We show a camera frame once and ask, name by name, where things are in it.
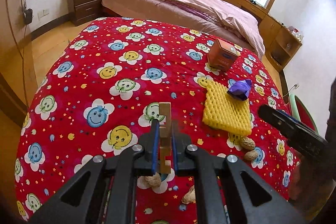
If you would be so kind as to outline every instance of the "wooden dresser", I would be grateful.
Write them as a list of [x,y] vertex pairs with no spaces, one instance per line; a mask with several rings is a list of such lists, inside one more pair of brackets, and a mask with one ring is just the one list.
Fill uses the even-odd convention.
[[268,15],[268,10],[252,4],[249,0],[223,0],[253,15],[264,40],[265,55],[277,71],[283,70],[293,58],[302,43],[286,27]]
[[70,20],[76,26],[101,16],[101,0],[68,0]]

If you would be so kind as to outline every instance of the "metal screw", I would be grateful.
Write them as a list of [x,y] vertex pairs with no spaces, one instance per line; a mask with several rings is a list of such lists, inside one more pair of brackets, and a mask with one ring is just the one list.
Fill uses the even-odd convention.
[[195,152],[198,149],[197,145],[190,144],[187,146],[187,150],[190,152]]
[[97,155],[97,156],[94,156],[94,157],[93,157],[93,161],[94,161],[95,163],[100,163],[100,162],[102,162],[103,160],[104,160],[103,156],[100,156],[100,155]]
[[141,144],[135,144],[132,146],[132,150],[135,152],[141,151],[142,150],[142,145]]
[[235,155],[229,155],[229,156],[227,156],[226,157],[227,158],[227,160],[229,161],[229,162],[231,162],[231,163],[235,163],[235,162],[237,162],[237,160],[238,160],[238,158],[237,158],[237,156],[235,156]]

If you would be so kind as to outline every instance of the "chair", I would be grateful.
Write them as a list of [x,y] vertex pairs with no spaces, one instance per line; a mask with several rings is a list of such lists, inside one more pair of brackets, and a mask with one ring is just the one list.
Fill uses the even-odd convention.
[[289,95],[289,102],[287,106],[290,111],[290,115],[292,115],[298,121],[304,123],[309,128],[313,129],[317,135],[319,134],[312,116],[306,109],[305,105],[295,94]]

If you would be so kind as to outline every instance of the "red bedspread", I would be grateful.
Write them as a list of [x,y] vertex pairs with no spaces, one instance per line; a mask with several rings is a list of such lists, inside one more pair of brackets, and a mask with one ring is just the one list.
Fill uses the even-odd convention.
[[[16,195],[24,219],[95,155],[112,157],[137,143],[152,119],[164,122],[158,102],[171,102],[172,119],[192,142],[218,156],[244,150],[233,134],[202,123],[206,84],[225,86],[251,79],[252,134],[259,157],[251,168],[288,198],[297,164],[277,130],[258,118],[261,104],[286,110],[271,77],[255,54],[235,46],[240,57],[222,73],[207,63],[215,37],[154,21],[100,18],[66,48],[39,87],[24,122],[15,165]],[[161,175],[150,188],[138,179],[136,223],[193,224],[196,204],[182,197],[194,179]]]

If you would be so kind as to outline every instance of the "peanut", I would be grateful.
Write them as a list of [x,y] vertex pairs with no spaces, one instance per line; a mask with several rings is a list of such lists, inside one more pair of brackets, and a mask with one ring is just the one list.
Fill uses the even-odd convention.
[[258,157],[258,155],[259,154],[258,154],[257,151],[252,150],[252,151],[249,151],[245,154],[244,159],[249,160],[249,161],[253,161]]
[[161,185],[161,177],[159,173],[155,173],[155,175],[149,177],[144,177],[145,181],[148,182],[150,187],[159,187]]
[[255,148],[255,142],[246,136],[242,136],[240,139],[240,146],[251,151]]
[[190,187],[189,192],[186,193],[182,198],[182,203],[189,204],[191,202],[194,202],[195,200],[196,200],[195,186],[193,185],[192,187]]

